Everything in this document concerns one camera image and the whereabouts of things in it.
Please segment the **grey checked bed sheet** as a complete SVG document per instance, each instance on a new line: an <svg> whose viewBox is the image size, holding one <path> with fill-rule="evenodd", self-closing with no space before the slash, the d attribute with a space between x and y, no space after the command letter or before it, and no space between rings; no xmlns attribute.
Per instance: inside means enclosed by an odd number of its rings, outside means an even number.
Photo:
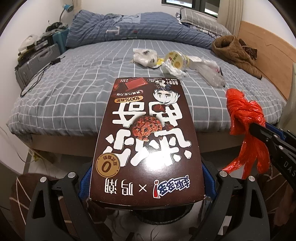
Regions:
<svg viewBox="0 0 296 241"><path fill-rule="evenodd" d="M25 135L96 135L114 81L118 77L162 77L161 69L132 63L134 48L149 48L164 55L172 50L215 61L227 88L239 89L246 99L262 107L270 124L280 120L285 101L266 79L259 80L200 47L161 40L122 40L70 49L60 63L35 78L18 98L7 125L11 133Z"/></svg>

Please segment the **dark framed window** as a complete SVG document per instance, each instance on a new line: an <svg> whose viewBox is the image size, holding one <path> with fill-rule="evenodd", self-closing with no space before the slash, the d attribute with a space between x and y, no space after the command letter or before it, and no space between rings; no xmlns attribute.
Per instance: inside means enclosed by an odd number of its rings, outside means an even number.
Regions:
<svg viewBox="0 0 296 241"><path fill-rule="evenodd" d="M162 0L162 4L193 9L217 18L220 0Z"/></svg>

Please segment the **grey suitcase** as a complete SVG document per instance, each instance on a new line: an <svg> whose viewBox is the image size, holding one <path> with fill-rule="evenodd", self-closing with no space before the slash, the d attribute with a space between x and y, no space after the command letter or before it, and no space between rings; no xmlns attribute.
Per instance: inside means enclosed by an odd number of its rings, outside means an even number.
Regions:
<svg viewBox="0 0 296 241"><path fill-rule="evenodd" d="M60 56L58 44L53 44L44 48L33 56L24 61L21 65L15 67L16 81L21 90L30 83L33 76L35 76L43 67L49 64Z"/></svg>

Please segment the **white device on suitcase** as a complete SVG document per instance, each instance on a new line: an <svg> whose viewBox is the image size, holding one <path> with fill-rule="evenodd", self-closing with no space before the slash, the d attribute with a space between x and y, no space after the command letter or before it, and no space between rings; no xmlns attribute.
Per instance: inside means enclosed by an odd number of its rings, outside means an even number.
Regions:
<svg viewBox="0 0 296 241"><path fill-rule="evenodd" d="M28 37L26 37L26 39L23 40L22 44L18 48L18 52L23 53L24 51L27 51L28 49L31 48L31 46L35 45L38 39L39 39L39 36L37 35L34 35L34 34L29 35Z"/></svg>

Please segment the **clear plastic bag red print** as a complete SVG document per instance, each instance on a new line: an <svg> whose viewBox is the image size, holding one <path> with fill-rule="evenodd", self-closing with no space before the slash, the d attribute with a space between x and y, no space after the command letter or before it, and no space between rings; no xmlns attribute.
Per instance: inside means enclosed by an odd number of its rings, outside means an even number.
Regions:
<svg viewBox="0 0 296 241"><path fill-rule="evenodd" d="M202 58L202 63L215 70L217 73L221 73L221 68L215 61Z"/></svg>

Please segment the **beige curtain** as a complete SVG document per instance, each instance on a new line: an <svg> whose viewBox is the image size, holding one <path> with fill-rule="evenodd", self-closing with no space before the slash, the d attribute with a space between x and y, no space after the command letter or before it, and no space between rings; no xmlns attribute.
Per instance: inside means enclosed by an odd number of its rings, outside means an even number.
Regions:
<svg viewBox="0 0 296 241"><path fill-rule="evenodd" d="M238 36L242 21L243 0L220 0L217 22Z"/></svg>

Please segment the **yellow yogurt cup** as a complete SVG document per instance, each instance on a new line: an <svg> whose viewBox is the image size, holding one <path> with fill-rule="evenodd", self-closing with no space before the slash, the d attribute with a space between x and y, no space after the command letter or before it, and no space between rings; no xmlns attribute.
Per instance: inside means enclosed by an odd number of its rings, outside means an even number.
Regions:
<svg viewBox="0 0 296 241"><path fill-rule="evenodd" d="M165 55L164 61L170 60L171 65L177 69L184 71L189 68L190 60L187 55L181 53L180 51L173 50Z"/></svg>

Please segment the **white tissue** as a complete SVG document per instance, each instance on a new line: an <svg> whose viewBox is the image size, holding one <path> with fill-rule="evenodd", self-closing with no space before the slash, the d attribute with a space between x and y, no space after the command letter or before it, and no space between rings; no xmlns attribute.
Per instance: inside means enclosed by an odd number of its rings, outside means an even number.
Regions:
<svg viewBox="0 0 296 241"><path fill-rule="evenodd" d="M169 59L162 63L161 69L164 75L170 75L178 79L188 77L188 74L185 71L175 68Z"/></svg>

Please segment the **clear bubble wrap roll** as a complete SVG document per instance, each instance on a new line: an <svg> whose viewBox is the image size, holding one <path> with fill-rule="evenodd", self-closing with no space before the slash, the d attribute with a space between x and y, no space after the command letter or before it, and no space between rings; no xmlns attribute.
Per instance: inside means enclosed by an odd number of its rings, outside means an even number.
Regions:
<svg viewBox="0 0 296 241"><path fill-rule="evenodd" d="M212 87L224 88L226 86L224 78L218 72L211 69L209 66L198 64L196 67L196 71Z"/></svg>

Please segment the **black trash bin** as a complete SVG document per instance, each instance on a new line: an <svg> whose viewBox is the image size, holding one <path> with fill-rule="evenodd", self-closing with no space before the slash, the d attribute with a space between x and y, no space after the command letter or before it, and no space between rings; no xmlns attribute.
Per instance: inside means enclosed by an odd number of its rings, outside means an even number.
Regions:
<svg viewBox="0 0 296 241"><path fill-rule="evenodd" d="M148 225L169 225L185 217L193 208L193 204L147 210L116 210L112 216L119 223L146 223Z"/></svg>

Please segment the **yellow snack wrapper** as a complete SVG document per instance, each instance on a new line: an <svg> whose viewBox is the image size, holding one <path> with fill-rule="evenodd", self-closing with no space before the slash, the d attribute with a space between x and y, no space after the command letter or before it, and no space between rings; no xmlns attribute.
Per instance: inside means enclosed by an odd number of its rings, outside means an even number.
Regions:
<svg viewBox="0 0 296 241"><path fill-rule="evenodd" d="M162 65L163 62L164 62L163 58L158 58L157 62L156 62L156 65L155 65L155 68L159 68Z"/></svg>

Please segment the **teal plastic stool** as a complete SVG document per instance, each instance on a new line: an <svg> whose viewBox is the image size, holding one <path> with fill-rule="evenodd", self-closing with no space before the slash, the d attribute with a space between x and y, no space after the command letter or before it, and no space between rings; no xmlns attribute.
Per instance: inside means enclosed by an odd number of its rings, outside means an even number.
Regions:
<svg viewBox="0 0 296 241"><path fill-rule="evenodd" d="M58 44L60 54L63 54L67 50L66 40L67 40L68 33L69 33L69 28L66 28L65 30L61 30L52 35L53 43Z"/></svg>

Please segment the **blue desk lamp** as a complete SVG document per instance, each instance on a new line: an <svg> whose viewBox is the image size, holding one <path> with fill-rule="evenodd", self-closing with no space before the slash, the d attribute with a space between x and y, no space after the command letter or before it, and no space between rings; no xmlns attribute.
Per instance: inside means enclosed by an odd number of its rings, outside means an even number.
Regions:
<svg viewBox="0 0 296 241"><path fill-rule="evenodd" d="M72 5L72 4L64 4L63 5L63 10L62 10L62 12L60 14L60 17L59 17L59 22L61 22L62 16L63 16L64 13L70 13L70 12L73 11L73 9L74 9L74 5Z"/></svg>

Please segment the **clear bag with mask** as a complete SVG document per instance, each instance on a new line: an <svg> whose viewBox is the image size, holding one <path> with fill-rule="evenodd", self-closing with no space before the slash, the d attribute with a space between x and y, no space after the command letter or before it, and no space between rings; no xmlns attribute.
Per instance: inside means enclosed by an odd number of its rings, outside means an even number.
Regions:
<svg viewBox="0 0 296 241"><path fill-rule="evenodd" d="M158 53L152 49L133 48L133 63L144 67L155 68Z"/></svg>

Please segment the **blue striped duvet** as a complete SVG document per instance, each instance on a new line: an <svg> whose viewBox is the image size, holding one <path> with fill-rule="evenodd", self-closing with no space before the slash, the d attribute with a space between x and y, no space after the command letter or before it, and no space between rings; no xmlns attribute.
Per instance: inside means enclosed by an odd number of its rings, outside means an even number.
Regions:
<svg viewBox="0 0 296 241"><path fill-rule="evenodd" d="M164 40L211 49L214 39L206 33L191 29L163 12L136 15L96 14L81 10L72 21L66 46L83 45L115 40Z"/></svg>

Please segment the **grey checked pillow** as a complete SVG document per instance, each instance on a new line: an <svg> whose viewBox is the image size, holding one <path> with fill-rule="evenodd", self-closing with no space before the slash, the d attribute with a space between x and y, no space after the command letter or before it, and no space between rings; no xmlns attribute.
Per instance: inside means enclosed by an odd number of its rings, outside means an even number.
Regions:
<svg viewBox="0 0 296 241"><path fill-rule="evenodd" d="M201 13L188 8L181 8L180 11L176 13L176 19L180 24L205 33L214 39L232 35L224 25L206 18Z"/></svg>

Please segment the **white cardboard box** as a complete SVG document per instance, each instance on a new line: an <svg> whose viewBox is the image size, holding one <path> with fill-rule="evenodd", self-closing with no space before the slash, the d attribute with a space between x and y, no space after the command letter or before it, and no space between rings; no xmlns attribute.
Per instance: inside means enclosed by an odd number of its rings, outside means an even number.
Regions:
<svg viewBox="0 0 296 241"><path fill-rule="evenodd" d="M187 55L187 58L189 60L189 68L190 69L196 69L198 65L201 65L204 63L204 61L197 56L188 56Z"/></svg>

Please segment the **orange plastic bag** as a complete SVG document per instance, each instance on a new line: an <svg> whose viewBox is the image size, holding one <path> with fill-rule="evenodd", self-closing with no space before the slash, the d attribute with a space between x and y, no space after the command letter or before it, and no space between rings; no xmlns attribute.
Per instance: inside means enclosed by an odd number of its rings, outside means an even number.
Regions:
<svg viewBox="0 0 296 241"><path fill-rule="evenodd" d="M226 91L226 106L231 120L230 134L244 135L240 153L230 164L223 168L228 174L243 168L242 179L248 178L257 162L257 171L268 171L270 157L265 143L249 132L252 123L265 127L265 118L261 106L254 100L248 101L240 90L230 88Z"/></svg>

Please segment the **person's brown patterned trousers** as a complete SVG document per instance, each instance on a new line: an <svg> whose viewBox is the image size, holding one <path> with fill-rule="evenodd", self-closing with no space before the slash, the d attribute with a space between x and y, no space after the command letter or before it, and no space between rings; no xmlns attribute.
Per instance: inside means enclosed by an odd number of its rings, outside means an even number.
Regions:
<svg viewBox="0 0 296 241"><path fill-rule="evenodd" d="M25 238L25 226L29 206L34 194L36 185L39 183L41 177L46 177L49 180L57 180L55 177L45 176L38 173L27 173L16 178L11 187L11 194L9 197L11 214L13 223L16 227L17 234Z"/></svg>

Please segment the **brown cookie box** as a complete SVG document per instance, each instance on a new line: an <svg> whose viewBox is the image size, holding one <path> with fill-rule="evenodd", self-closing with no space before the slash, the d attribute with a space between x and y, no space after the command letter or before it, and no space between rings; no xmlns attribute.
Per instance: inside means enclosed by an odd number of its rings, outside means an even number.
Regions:
<svg viewBox="0 0 296 241"><path fill-rule="evenodd" d="M116 79L96 143L90 200L146 209L192 204L204 196L199 145L180 81Z"/></svg>

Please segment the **brown fleece jacket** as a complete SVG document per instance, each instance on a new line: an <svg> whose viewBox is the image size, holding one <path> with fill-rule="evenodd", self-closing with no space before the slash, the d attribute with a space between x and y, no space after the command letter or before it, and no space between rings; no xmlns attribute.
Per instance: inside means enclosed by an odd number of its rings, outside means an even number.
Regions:
<svg viewBox="0 0 296 241"><path fill-rule="evenodd" d="M242 39L234 35L218 37L212 43L212 51L222 60L262 79L261 72L256 68L257 49L248 46Z"/></svg>

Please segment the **wooden headboard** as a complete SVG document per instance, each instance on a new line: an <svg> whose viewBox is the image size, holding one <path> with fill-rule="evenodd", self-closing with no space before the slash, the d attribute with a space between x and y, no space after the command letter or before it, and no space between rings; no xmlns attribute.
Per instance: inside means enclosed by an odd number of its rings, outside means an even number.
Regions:
<svg viewBox="0 0 296 241"><path fill-rule="evenodd" d="M246 21L240 23L238 38L257 49L257 69L288 99L295 48L274 33Z"/></svg>

